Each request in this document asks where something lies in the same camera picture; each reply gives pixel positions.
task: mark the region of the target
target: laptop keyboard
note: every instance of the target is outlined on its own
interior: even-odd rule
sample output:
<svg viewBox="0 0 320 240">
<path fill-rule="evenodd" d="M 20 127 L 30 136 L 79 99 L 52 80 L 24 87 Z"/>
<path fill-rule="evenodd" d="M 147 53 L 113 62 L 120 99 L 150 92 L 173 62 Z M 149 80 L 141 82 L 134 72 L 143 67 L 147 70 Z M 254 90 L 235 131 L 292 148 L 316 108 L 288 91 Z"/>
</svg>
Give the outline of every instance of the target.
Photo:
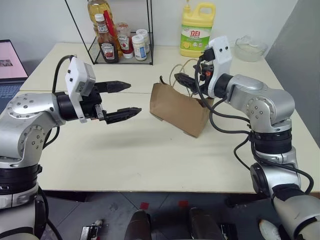
<svg viewBox="0 0 320 240">
<path fill-rule="evenodd" d="M 19 92 L 21 85 L 0 85 L 0 99 L 12 99 Z"/>
</svg>

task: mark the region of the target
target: laptop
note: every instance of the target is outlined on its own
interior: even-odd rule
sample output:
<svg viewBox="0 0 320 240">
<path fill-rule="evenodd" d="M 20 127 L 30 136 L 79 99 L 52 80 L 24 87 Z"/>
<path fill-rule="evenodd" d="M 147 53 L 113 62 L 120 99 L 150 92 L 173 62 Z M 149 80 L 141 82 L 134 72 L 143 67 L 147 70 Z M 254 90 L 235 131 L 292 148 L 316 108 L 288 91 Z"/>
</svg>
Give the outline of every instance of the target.
<svg viewBox="0 0 320 240">
<path fill-rule="evenodd" d="M 27 78 L 27 72 L 11 41 L 0 40 L 0 114 Z"/>
</svg>

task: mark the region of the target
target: red tape mark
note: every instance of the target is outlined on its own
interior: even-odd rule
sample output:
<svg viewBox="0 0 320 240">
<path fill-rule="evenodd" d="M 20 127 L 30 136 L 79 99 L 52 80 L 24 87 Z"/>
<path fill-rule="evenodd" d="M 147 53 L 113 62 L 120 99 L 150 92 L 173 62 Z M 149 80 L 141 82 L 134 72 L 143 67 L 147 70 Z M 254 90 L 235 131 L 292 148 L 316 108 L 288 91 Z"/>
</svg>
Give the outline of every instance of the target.
<svg viewBox="0 0 320 240">
<path fill-rule="evenodd" d="M 187 200 L 179 201 L 179 202 L 178 202 L 178 206 L 179 206 L 180 208 L 186 208 L 186 207 L 189 206 L 189 202 L 188 202 Z"/>
<path fill-rule="evenodd" d="M 140 209 L 147 210 L 148 208 L 149 208 L 149 203 L 148 202 L 142 202 L 140 204 Z"/>
</svg>

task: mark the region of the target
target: laptop screen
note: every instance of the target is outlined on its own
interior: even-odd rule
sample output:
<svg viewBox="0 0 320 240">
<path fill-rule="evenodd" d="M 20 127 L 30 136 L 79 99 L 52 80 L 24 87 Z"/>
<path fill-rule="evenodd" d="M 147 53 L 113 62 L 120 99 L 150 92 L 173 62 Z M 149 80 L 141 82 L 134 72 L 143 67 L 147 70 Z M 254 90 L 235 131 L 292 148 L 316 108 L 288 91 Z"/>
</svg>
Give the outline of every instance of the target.
<svg viewBox="0 0 320 240">
<path fill-rule="evenodd" d="M 9 40 L 0 41 L 0 80 L 27 78 L 28 75 Z"/>
</svg>

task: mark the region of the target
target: detergent bottle label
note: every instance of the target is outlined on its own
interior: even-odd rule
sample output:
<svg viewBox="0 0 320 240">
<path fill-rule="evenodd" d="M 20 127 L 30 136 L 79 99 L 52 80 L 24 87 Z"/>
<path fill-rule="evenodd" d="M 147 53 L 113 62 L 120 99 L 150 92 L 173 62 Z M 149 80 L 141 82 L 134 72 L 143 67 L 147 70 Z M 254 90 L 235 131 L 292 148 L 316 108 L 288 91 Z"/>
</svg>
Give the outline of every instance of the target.
<svg viewBox="0 0 320 240">
<path fill-rule="evenodd" d="M 209 43 L 211 27 L 182 25 L 180 48 L 203 51 Z"/>
</svg>

